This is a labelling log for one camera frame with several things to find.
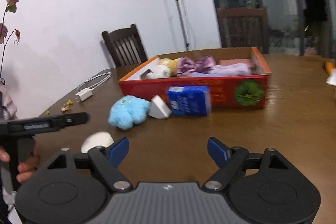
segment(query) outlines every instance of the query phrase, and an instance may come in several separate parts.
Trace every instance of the blue tissue pack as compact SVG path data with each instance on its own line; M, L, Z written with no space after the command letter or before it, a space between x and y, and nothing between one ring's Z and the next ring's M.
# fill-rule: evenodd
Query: blue tissue pack
M171 86L166 94L174 114L206 116L211 111L207 86Z

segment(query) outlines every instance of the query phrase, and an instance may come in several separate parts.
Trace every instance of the chair backrest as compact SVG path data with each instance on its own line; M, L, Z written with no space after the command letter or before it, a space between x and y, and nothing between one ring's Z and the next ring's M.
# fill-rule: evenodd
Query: chair backrest
M217 9L222 47L258 47L269 51L266 8Z
M102 36L117 67L140 64L148 60L135 24L110 33L104 31Z

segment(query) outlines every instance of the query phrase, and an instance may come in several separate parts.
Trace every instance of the brown table surface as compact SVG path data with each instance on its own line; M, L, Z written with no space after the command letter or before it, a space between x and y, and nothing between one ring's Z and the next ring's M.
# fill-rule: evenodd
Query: brown table surface
M128 131L113 128L107 118L110 107L122 97L118 79L135 66L112 69L113 77L85 102L77 103L72 91L49 108L51 114L60 114L61 106L70 99L74 102L71 112L88 112L91 120L38 135L42 161L62 147L80 152L86 137L108 131L114 140L129 138L130 150L119 170L133 184L186 180L203 184L217 170L207 154L209 137L255 153L274 147L320 191L322 203L314 224L335 223L336 105L334 89L325 83L323 60L281 54L265 59L273 76L264 109L214 109L208 117L172 115L167 120L148 117Z

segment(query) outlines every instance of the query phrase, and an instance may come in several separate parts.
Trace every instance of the fluffy blue toy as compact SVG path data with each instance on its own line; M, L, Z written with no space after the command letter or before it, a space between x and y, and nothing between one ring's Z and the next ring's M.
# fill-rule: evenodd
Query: fluffy blue toy
M147 100L127 95L111 107L108 122L123 130L130 129L133 124L140 124L146 120L149 105Z

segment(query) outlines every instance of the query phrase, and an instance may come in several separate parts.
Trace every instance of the purple satin bow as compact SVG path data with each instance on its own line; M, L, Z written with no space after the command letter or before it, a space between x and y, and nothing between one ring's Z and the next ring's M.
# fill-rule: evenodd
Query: purple satin bow
M201 58L196 63L189 57L182 57L177 64L176 75L190 76L191 72L208 73L216 65L216 60L210 55Z

